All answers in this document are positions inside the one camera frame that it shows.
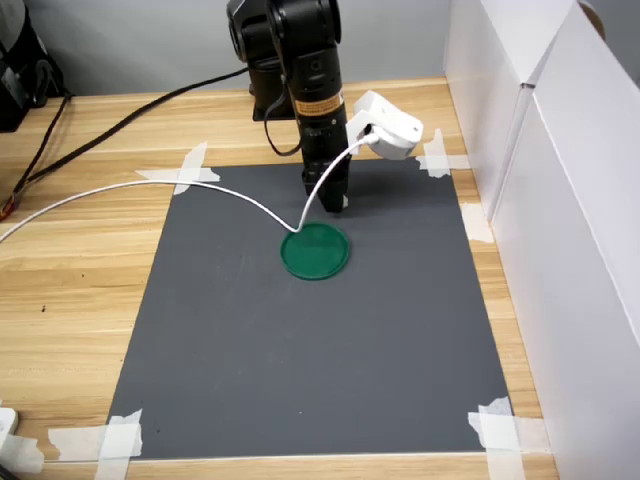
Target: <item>white box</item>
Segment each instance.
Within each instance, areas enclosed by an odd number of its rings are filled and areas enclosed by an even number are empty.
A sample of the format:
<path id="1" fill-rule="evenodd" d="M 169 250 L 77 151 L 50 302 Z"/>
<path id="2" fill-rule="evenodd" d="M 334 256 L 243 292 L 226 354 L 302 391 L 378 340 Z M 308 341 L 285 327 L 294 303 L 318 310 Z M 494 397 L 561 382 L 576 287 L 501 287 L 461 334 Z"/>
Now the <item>white box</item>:
<path id="1" fill-rule="evenodd" d="M 640 475 L 640 91 L 571 7 L 494 233 L 561 478 Z"/>
<path id="2" fill-rule="evenodd" d="M 451 0 L 445 72 L 488 218 L 572 0 Z"/>

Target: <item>yellow warning label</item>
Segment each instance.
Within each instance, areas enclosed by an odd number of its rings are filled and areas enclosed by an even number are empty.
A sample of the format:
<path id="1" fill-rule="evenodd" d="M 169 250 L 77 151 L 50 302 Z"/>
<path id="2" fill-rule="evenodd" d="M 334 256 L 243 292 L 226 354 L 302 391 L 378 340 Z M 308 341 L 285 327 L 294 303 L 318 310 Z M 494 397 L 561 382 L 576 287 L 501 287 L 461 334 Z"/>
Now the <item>yellow warning label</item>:
<path id="1" fill-rule="evenodd" d="M 342 95 L 342 90 L 340 90 L 333 97 L 320 100 L 319 102 L 301 102 L 300 100 L 296 100 L 296 111 L 305 117 L 320 117 L 337 110 L 343 103 L 344 96 Z"/>

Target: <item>masking tape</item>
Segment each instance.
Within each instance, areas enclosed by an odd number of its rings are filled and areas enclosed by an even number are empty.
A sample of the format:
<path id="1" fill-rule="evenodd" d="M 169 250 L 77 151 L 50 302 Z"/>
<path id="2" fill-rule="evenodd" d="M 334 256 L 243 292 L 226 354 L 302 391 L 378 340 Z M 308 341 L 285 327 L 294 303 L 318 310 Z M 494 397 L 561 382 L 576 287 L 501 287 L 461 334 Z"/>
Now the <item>masking tape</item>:
<path id="1" fill-rule="evenodd" d="M 98 461 L 96 480 L 123 480 L 129 459 L 142 453 L 142 409 L 127 417 L 113 416 L 109 425 L 49 430 L 59 461 Z"/>
<path id="2" fill-rule="evenodd" d="M 464 229 L 469 240 L 494 243 L 493 232 L 484 216 L 484 210 L 479 203 L 463 203 L 460 205 Z"/>
<path id="3" fill-rule="evenodd" d="M 436 129 L 433 140 L 423 145 L 424 155 L 416 157 L 420 170 L 427 170 L 430 177 L 441 178 L 451 175 L 451 170 L 468 170 L 469 158 L 466 155 L 448 155 L 444 148 L 442 130 Z"/>
<path id="4" fill-rule="evenodd" d="M 514 417 L 506 397 L 479 405 L 478 412 L 468 413 L 468 420 L 487 451 L 492 480 L 524 480 L 522 453 L 551 453 L 544 421 Z"/>
<path id="5" fill-rule="evenodd" d="M 207 153 L 207 142 L 203 142 L 184 157 L 182 168 L 166 170 L 136 170 L 138 175 L 148 180 L 180 180 L 185 182 L 219 182 L 220 175 L 210 168 L 202 168 L 204 157 Z M 186 192 L 189 185 L 176 185 L 174 195 Z"/>

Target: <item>green disc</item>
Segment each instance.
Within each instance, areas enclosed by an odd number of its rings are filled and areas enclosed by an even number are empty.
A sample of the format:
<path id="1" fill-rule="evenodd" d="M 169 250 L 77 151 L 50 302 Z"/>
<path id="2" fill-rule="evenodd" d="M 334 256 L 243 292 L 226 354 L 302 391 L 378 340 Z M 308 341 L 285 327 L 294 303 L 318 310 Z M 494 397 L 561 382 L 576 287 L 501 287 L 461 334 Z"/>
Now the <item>green disc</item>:
<path id="1" fill-rule="evenodd" d="M 308 223 L 282 241 L 280 257 L 289 273 L 303 280 L 333 277 L 349 259 L 349 240 L 335 227 Z"/>

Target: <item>wood grain surface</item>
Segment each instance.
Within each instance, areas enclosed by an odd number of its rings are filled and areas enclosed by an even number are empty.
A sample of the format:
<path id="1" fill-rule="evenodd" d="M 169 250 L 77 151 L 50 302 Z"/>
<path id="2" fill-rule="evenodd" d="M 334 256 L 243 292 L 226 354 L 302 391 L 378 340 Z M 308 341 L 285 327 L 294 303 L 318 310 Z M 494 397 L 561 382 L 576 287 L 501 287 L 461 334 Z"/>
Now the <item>wood grain surface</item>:
<path id="1" fill-rule="evenodd" d="M 425 126 L 425 142 L 441 128 L 447 153 L 465 153 L 445 79 L 347 85 L 347 105 L 368 89 L 418 117 Z M 154 98 L 75 98 L 41 166 Z M 32 110 L 17 132 L 0 134 L 2 198 L 33 157 L 58 105 L 51 100 L 45 108 Z M 204 141 L 206 166 L 300 162 L 299 154 L 281 158 L 271 151 L 262 125 L 251 121 L 252 108 L 252 97 L 239 90 L 195 92 L 171 100 L 36 183 L 17 212 L 0 224 L 0 233 L 69 195 L 139 180 L 136 170 L 178 168 L 184 155 Z M 281 148 L 297 143 L 293 122 L 273 122 L 270 131 Z M 422 154 L 422 147 L 416 154 Z M 359 158 L 372 156 L 363 149 Z M 455 171 L 453 178 L 461 203 L 479 203 L 470 170 Z M 45 453 L 48 462 L 39 478 L 93 478 L 95 466 L 49 462 L 57 459 L 58 451 L 47 431 L 105 423 L 171 193 L 170 186 L 132 187 L 72 202 L 0 245 L 0 399 L 19 412 L 17 433 L 37 438 Z M 477 241 L 470 245 L 515 414 L 540 417 L 496 246 Z M 557 478 L 550 455 L 528 455 L 524 463 L 527 478 Z M 482 454 L 132 462 L 129 478 L 151 477 L 489 478 Z"/>

